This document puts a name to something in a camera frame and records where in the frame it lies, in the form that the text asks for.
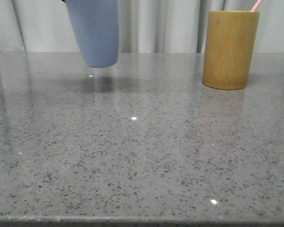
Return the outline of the blue plastic cup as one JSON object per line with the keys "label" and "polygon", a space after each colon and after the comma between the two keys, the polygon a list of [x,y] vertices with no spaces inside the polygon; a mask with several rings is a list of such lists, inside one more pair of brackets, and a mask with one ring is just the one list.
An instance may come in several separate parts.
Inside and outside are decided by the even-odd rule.
{"label": "blue plastic cup", "polygon": [[87,66],[109,67],[119,54],[118,1],[66,0],[66,8]]}

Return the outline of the bamboo cylindrical holder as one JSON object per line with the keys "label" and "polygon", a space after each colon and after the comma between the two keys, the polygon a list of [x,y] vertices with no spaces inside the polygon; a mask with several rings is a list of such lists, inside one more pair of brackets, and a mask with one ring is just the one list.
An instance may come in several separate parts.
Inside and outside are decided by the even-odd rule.
{"label": "bamboo cylindrical holder", "polygon": [[258,11],[211,11],[202,83],[222,90],[247,86],[257,34]]}

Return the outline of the grey-white curtain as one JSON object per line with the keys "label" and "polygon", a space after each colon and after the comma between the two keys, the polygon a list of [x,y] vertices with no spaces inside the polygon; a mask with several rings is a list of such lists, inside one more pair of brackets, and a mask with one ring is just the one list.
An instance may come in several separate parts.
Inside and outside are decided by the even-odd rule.
{"label": "grey-white curtain", "polygon": [[[120,0],[120,52],[203,52],[210,11],[250,10],[253,0]],[[284,53],[284,0],[266,0],[254,51]],[[61,0],[0,0],[0,52],[77,52]]]}

